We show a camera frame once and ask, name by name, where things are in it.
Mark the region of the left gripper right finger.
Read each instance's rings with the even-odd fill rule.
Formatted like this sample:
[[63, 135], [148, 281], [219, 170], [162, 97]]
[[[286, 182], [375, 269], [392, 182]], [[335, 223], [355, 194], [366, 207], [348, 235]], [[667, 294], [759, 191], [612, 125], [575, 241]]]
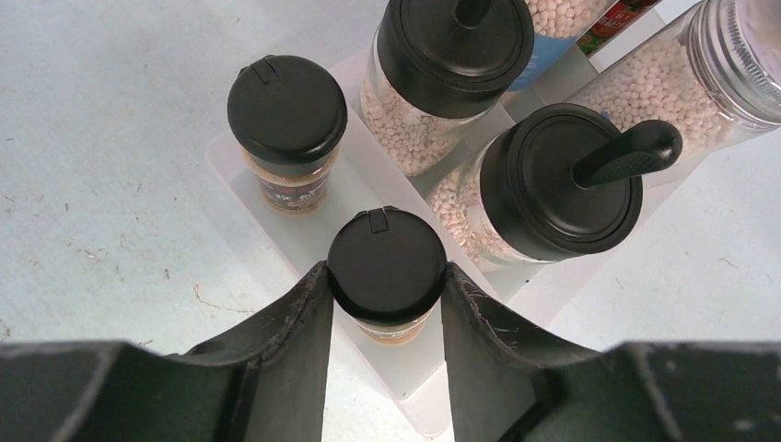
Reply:
[[441, 297], [459, 441], [776, 441], [777, 342], [571, 343], [450, 263]]

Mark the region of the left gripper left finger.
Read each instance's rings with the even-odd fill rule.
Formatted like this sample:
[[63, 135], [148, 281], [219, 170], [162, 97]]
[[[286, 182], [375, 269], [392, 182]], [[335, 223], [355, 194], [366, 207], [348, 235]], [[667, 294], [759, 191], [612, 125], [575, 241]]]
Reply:
[[5, 441], [318, 441], [333, 299], [323, 262], [177, 355], [121, 341], [1, 348]]

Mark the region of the small dark pepper bottle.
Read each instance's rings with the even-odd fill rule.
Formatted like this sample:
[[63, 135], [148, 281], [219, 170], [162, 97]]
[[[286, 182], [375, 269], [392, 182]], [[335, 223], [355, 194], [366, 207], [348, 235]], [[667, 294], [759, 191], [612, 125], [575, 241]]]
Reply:
[[448, 258], [423, 218], [387, 205], [360, 212], [336, 234], [326, 265], [342, 310], [372, 341], [409, 343], [441, 297]]

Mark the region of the black lid salt shaker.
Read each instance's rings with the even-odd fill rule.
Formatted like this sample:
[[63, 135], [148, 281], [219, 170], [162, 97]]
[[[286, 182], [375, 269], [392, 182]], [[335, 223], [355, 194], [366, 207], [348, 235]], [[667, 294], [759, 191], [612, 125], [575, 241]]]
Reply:
[[365, 126], [402, 174], [441, 162], [530, 61], [523, 1], [389, 1], [359, 91]]
[[682, 154], [673, 124], [627, 129], [576, 104], [545, 106], [452, 170], [427, 203], [483, 272], [599, 254], [634, 230], [643, 178]]

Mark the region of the small black cap spice bottle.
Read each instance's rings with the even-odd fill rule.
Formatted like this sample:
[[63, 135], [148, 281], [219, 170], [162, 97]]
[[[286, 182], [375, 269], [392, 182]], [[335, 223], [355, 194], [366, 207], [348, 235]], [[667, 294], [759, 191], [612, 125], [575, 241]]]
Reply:
[[306, 213], [323, 202], [348, 123], [343, 90], [325, 68], [296, 55], [243, 67], [227, 121], [270, 206]]

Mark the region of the blue label spice jar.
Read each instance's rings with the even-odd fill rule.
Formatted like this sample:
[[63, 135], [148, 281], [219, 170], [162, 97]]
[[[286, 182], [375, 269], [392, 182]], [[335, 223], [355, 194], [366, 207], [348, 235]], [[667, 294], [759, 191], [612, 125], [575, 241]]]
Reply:
[[662, 120], [682, 160], [780, 127], [780, 4], [700, 1], [575, 92], [626, 131]]
[[527, 1], [534, 27], [533, 51], [528, 65], [507, 91], [530, 86], [615, 4], [615, 0]]

